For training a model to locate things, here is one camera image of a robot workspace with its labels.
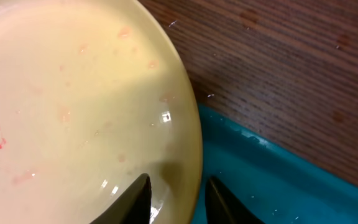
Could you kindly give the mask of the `yellow-green plastic plate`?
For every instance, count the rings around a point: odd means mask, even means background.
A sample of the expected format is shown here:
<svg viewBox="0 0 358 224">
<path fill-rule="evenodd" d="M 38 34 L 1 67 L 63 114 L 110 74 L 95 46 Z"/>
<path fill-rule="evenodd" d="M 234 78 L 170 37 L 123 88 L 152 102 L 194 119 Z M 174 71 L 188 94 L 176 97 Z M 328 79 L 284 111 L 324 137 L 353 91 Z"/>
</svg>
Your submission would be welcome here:
<svg viewBox="0 0 358 224">
<path fill-rule="evenodd" d="M 141 174 L 151 223 L 189 223 L 194 93 L 139 1 L 0 1 L 0 223 L 90 223 Z"/>
</svg>

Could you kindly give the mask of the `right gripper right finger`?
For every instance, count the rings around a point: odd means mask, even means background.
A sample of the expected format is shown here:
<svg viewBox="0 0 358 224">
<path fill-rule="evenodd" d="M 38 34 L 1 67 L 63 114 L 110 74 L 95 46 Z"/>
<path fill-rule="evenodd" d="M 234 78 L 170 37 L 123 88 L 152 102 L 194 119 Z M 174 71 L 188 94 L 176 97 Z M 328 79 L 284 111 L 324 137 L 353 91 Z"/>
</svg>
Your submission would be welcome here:
<svg viewBox="0 0 358 224">
<path fill-rule="evenodd" d="M 208 224 L 264 224 L 216 176 L 205 188 Z"/>
</svg>

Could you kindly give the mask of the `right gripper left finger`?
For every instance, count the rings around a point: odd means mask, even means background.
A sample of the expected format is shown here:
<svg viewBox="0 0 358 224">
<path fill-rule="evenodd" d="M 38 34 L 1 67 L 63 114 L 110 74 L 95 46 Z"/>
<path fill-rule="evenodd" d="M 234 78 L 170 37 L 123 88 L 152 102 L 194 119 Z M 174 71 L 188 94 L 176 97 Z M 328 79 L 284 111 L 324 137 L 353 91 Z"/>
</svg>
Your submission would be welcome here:
<svg viewBox="0 0 358 224">
<path fill-rule="evenodd" d="M 143 173 L 91 224 L 149 224 L 151 199 L 150 177 Z"/>
</svg>

